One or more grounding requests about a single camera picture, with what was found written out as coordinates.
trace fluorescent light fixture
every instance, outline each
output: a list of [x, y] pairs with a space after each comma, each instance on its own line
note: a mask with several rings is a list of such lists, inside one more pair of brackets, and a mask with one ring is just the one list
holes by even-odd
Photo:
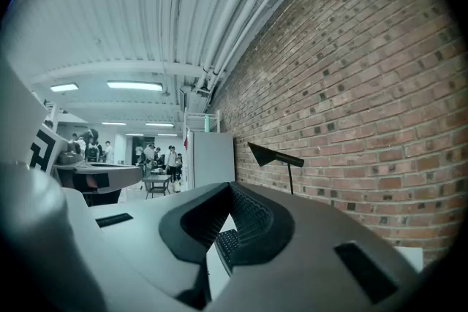
[[71, 91], [71, 90], [78, 90], [78, 86], [74, 83], [67, 83], [66, 85], [58, 85], [58, 86], [51, 86], [50, 89], [57, 93], [59, 91]]
[[159, 127], [162, 127], [162, 128], [173, 128], [174, 127], [174, 125], [172, 125], [171, 123], [152, 123], [152, 122], [146, 123], [146, 126], [159, 126]]
[[151, 82], [134, 82], [134, 81], [108, 81], [107, 85], [110, 88], [133, 88], [136, 90], [152, 90], [152, 91], [162, 91], [161, 83], [151, 83]]

